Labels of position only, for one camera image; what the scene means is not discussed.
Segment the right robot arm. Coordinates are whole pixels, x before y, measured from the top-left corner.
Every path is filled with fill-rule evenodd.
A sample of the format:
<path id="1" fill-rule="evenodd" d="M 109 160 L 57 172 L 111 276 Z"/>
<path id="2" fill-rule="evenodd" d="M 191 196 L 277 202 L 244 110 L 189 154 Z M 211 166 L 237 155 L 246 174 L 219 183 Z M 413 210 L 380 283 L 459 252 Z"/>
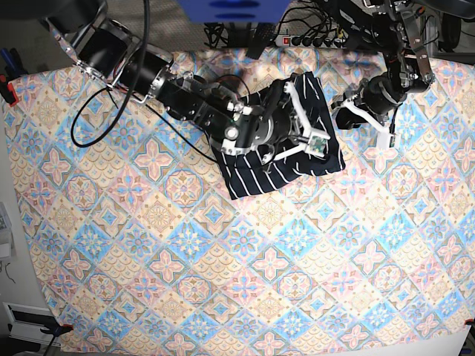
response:
<path id="1" fill-rule="evenodd" d="M 311 123 L 291 81 L 274 81 L 255 104 L 218 82 L 193 73 L 175 76 L 174 57 L 148 42 L 150 4 L 143 3 L 141 37 L 108 17 L 106 1 L 38 1 L 49 30 L 65 43 L 65 52 L 106 90 L 124 89 L 125 101 L 144 105 L 156 99 L 175 119 L 191 121 L 209 137 L 211 146 L 229 156 L 269 146 L 266 165 L 304 152 L 322 156 L 329 136 Z"/>

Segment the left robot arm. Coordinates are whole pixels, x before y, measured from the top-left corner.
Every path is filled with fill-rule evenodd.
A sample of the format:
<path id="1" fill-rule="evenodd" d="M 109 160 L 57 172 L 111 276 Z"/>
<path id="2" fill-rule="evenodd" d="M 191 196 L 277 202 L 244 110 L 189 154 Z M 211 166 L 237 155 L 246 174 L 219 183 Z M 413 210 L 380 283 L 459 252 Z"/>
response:
<path id="1" fill-rule="evenodd" d="M 322 1 L 324 11 L 348 35 L 351 50 L 382 53 L 386 71 L 362 79 L 355 89 L 332 104 L 341 130 L 364 123 L 383 126 L 389 112 L 397 112 L 409 93 L 422 93 L 435 76 L 409 1 L 364 1 L 366 13 L 353 1 Z"/>

